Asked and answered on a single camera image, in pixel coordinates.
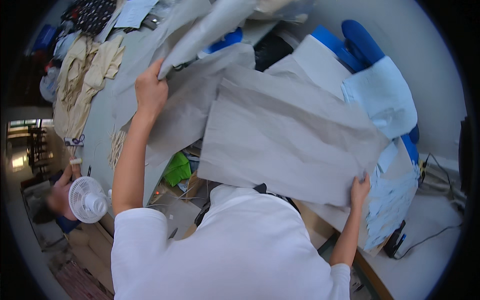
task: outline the spool of thread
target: spool of thread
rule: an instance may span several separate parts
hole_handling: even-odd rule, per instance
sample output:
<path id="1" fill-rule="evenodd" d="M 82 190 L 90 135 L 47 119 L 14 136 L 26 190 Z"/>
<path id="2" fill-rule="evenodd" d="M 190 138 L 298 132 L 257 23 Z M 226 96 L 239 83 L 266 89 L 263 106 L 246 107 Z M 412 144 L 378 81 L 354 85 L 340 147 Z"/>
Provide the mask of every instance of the spool of thread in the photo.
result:
<path id="1" fill-rule="evenodd" d="M 71 165 L 79 165 L 79 164 L 81 164 L 81 163 L 82 163 L 82 159 L 81 159 L 81 158 L 72 159 L 72 160 L 70 161 L 70 164 L 71 164 Z"/>

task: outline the white t-shirt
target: white t-shirt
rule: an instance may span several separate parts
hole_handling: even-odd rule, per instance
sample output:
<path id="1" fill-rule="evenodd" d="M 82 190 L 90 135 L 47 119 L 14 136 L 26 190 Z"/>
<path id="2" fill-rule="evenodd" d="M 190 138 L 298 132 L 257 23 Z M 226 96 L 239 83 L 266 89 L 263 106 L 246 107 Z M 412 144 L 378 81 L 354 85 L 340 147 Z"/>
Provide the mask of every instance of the white t-shirt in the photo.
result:
<path id="1" fill-rule="evenodd" d="M 350 268 L 318 255 L 300 214 L 253 189 L 220 185 L 197 230 L 167 240 L 167 218 L 115 218 L 115 299 L 349 299 Z"/>

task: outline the white desk fan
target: white desk fan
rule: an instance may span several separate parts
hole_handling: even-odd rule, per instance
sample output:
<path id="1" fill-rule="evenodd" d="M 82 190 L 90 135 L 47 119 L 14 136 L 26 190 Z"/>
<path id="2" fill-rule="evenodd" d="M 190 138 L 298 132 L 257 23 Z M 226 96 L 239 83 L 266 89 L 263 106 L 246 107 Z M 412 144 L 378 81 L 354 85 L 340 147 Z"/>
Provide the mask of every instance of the white desk fan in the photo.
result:
<path id="1" fill-rule="evenodd" d="M 98 222 L 112 204 L 112 190 L 108 196 L 103 192 L 98 181 L 89 176 L 75 180 L 68 192 L 70 209 L 77 219 L 84 223 Z"/>

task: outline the dark hair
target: dark hair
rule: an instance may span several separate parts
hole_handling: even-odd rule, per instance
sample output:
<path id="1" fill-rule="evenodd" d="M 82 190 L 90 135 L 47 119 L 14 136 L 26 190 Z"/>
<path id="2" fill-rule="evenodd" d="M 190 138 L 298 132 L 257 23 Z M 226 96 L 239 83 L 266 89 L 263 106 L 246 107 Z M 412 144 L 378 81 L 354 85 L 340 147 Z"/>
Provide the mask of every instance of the dark hair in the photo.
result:
<path id="1" fill-rule="evenodd" d="M 51 222 L 57 218 L 55 214 L 47 204 L 46 198 L 43 198 L 40 207 L 33 216 L 33 222 L 35 224 L 45 224 Z"/>

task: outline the hand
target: hand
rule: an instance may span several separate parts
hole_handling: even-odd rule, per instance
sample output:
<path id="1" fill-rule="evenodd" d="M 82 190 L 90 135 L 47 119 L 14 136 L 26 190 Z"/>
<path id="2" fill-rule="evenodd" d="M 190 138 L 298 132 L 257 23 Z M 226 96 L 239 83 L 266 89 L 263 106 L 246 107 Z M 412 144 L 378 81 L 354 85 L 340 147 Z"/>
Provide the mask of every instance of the hand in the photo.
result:
<path id="1" fill-rule="evenodd" d="M 163 59 L 154 61 L 148 69 L 135 80 L 137 96 L 137 115 L 155 121 L 163 109 L 168 97 L 168 85 L 165 80 L 158 80 L 158 72 Z"/>
<path id="2" fill-rule="evenodd" d="M 359 178 L 355 176 L 352 184 L 352 191 L 350 193 L 352 200 L 352 209 L 359 208 L 363 205 L 365 198 L 367 198 L 368 193 L 370 192 L 370 176 L 368 173 L 365 175 L 365 179 L 360 183 Z"/>
<path id="3" fill-rule="evenodd" d="M 71 156 L 68 160 L 73 160 L 73 159 L 76 159 L 75 156 Z M 73 174 L 76 176 L 76 177 L 79 177 L 77 175 L 80 174 L 80 165 L 79 164 L 74 164 L 72 165 L 72 172 Z"/>

